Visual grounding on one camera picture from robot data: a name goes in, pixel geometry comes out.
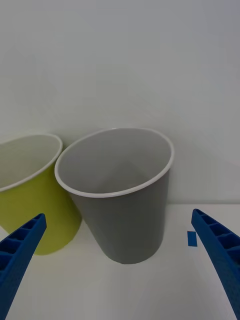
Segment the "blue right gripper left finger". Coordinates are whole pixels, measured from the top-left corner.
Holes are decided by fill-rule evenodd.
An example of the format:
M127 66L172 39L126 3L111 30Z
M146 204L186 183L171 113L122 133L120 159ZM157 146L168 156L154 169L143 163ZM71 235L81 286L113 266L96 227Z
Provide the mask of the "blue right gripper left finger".
M47 228L40 213L0 242L0 319L7 317L32 256Z

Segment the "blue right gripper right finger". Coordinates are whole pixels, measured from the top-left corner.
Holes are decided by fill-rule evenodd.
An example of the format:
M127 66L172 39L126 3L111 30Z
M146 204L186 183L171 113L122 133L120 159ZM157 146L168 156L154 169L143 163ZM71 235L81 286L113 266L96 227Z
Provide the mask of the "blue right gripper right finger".
M240 318L240 237L194 209L191 224L200 238L237 319Z

